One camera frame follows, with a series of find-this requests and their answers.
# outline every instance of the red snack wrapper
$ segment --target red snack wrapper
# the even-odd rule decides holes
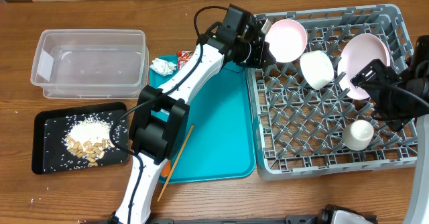
[[[193,53],[194,53],[193,51],[189,51],[189,50],[179,50],[177,52],[178,70],[182,69],[182,67],[189,61]]]

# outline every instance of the pink bowl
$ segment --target pink bowl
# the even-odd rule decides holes
[[[361,34],[350,40],[341,53],[338,63],[338,75],[346,72],[340,81],[342,90],[350,88],[348,97],[355,100],[369,98],[368,93],[362,88],[355,88],[350,80],[374,59],[380,59],[386,66],[390,66],[389,50],[384,43],[373,34]]]
[[[291,62],[304,53],[307,46],[307,31],[295,20],[282,19],[275,22],[265,41],[277,62]]]

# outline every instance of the wooden tabletop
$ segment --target wooden tabletop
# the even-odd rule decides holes
[[[192,50],[195,12],[234,3],[252,13],[394,3],[413,42],[429,33],[429,0],[175,0],[0,4],[0,223],[76,223],[106,219],[122,201],[131,162],[57,174],[31,170],[34,117],[40,111],[107,101],[49,100],[29,81],[34,52],[46,29],[143,30],[151,59]],[[212,10],[201,28],[222,20]],[[128,107],[135,101],[124,101]],[[316,214],[326,204],[376,214],[380,223],[401,223],[414,169],[355,172],[266,182],[247,178],[171,184],[154,217],[225,219]],[[154,196],[159,195],[161,186]]]

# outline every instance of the crumpled paper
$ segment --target crumpled paper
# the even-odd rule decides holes
[[[176,70],[177,66],[172,62],[156,58],[155,60],[152,60],[152,65],[149,67],[156,73],[162,76],[167,76],[169,74],[173,74],[173,71]]]

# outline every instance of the transparent plastic container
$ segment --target transparent plastic container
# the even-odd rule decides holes
[[[148,62],[141,30],[45,30],[31,82],[49,99],[136,99]]]

